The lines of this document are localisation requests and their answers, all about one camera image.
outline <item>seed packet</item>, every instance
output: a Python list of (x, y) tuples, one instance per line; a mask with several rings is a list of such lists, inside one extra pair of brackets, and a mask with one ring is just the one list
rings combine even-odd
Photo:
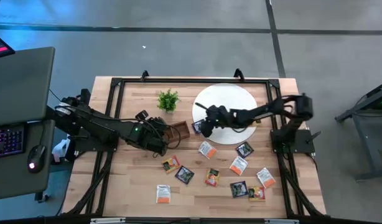
[(195, 134), (200, 134), (202, 132), (202, 130), (201, 130), (202, 121), (203, 121), (203, 119), (191, 124)]
[(248, 193), (248, 198), (250, 201), (259, 201), (266, 199), (266, 196), (264, 194), (264, 187), (250, 187), (248, 189)]
[(258, 172), (257, 176), (264, 188), (268, 188), (276, 182), (266, 168), (263, 168), (260, 172)]
[(238, 146), (235, 149), (242, 158), (245, 158), (246, 156), (250, 155), (254, 150), (251, 145), (249, 145), (248, 142), (244, 142), (242, 145)]
[(172, 156), (171, 158), (162, 161), (162, 165), (164, 166), (167, 174), (180, 167), (179, 160), (176, 156)]
[(170, 203), (170, 186), (169, 185), (157, 185), (156, 203)]
[(230, 169), (234, 171), (236, 174), (241, 175), (243, 171), (246, 169), (248, 162), (241, 157), (237, 156), (234, 159), (234, 162), (231, 164)]
[(218, 170), (210, 169), (208, 171), (208, 174), (206, 175), (205, 183), (216, 187), (219, 177), (220, 175), (218, 173)]
[(211, 146), (208, 142), (204, 141), (201, 146), (199, 146), (198, 151), (206, 158), (210, 159), (217, 152), (217, 149)]
[(232, 183), (230, 184), (230, 188), (234, 198), (248, 195), (248, 188), (246, 187), (245, 181)]
[(185, 168), (184, 166), (181, 166), (179, 171), (176, 173), (175, 177), (181, 180), (185, 184), (189, 184), (190, 180), (192, 179), (194, 173)]

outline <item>gray concrete floor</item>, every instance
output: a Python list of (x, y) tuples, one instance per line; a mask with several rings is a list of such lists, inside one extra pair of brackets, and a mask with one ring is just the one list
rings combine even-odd
[[(382, 30), (382, 0), (272, 0), (278, 29)], [(264, 0), (1, 0), (0, 24), (269, 29)], [(278, 77), (271, 34), (60, 32), (0, 30), (16, 50), (56, 48), (51, 89), (73, 96), (97, 75)], [(351, 121), (336, 115), (382, 83), (382, 35), (279, 35), (287, 77), (314, 100), (307, 124), (315, 140), (327, 213), (382, 222), (382, 179), (356, 183), (368, 163)], [(50, 97), (49, 105), (57, 101)], [(68, 176), (52, 175), (57, 198), (37, 205), (23, 196), (0, 200), (0, 220), (55, 215)]]

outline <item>desk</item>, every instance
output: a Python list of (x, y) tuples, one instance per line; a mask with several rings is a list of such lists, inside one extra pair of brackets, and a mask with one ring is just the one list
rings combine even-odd
[[(105, 112), (111, 78), (96, 77), (91, 94), (90, 106), (102, 113)], [(298, 94), (295, 79), (280, 78), (279, 83), (282, 95)], [(199, 145), (204, 138), (202, 135), (194, 134), (192, 130), (192, 105), (195, 97), (210, 85), (212, 83), (127, 83), (125, 85), (120, 118), (133, 118), (141, 110), (146, 110), (150, 116), (160, 116), (168, 124), (186, 121), (191, 137), (184, 139), (177, 149), (169, 149), (164, 157), (157, 158), (152, 157), (152, 152), (135, 149), (126, 145), (124, 141), (120, 141), (118, 150), (113, 157), (109, 176), (103, 214), (105, 217), (286, 217), (278, 161), (272, 152), (269, 137), (272, 128), (269, 118), (262, 119), (260, 127), (247, 140), (254, 152), (246, 158), (248, 166), (240, 177), (229, 170), (230, 164), (237, 156), (235, 151), (237, 145), (220, 145), (208, 141), (218, 149), (210, 160), (198, 152)], [(264, 85), (242, 83), (238, 85), (247, 89), (254, 96), (258, 106), (268, 102)], [(174, 114), (167, 114), (156, 106), (160, 90), (166, 91), (169, 88), (179, 92), (180, 101)], [(117, 92), (118, 90), (116, 90), (113, 102), (116, 102)], [(113, 103), (112, 116), (115, 105), (116, 103)], [(164, 172), (161, 161), (173, 155), (177, 156), (182, 165), (195, 172), (188, 185), (174, 177), (176, 171), (170, 174)], [(95, 157), (96, 153), (87, 152), (75, 161), (63, 212), (73, 208), (89, 187)], [(314, 163), (304, 154), (295, 154), (294, 157), (301, 189), (316, 208), (325, 213)], [(248, 186), (261, 185), (256, 173), (264, 167), (269, 169), (276, 180), (273, 186), (266, 189), (265, 202), (249, 202), (247, 197), (232, 198), (230, 183), (245, 180)], [(204, 183), (209, 168), (220, 170), (221, 177), (217, 187)], [(156, 204), (156, 186), (158, 184), (171, 186), (170, 204)], [(289, 189), (292, 208), (296, 211), (294, 192), (290, 186)], [(99, 195), (100, 190), (97, 189), (93, 208), (97, 206)]]

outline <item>green plant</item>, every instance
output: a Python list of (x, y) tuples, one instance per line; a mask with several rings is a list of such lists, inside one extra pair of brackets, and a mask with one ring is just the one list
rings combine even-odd
[(177, 92), (171, 93), (171, 89), (167, 92), (162, 92), (159, 94), (157, 107), (161, 110), (174, 111), (176, 109), (176, 102), (179, 100), (179, 94)]

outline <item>computer mouse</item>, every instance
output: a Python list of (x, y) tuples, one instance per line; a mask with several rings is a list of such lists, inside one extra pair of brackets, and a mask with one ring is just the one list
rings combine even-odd
[(45, 146), (34, 146), (28, 154), (27, 167), (28, 171), (32, 174), (40, 172), (45, 163)]

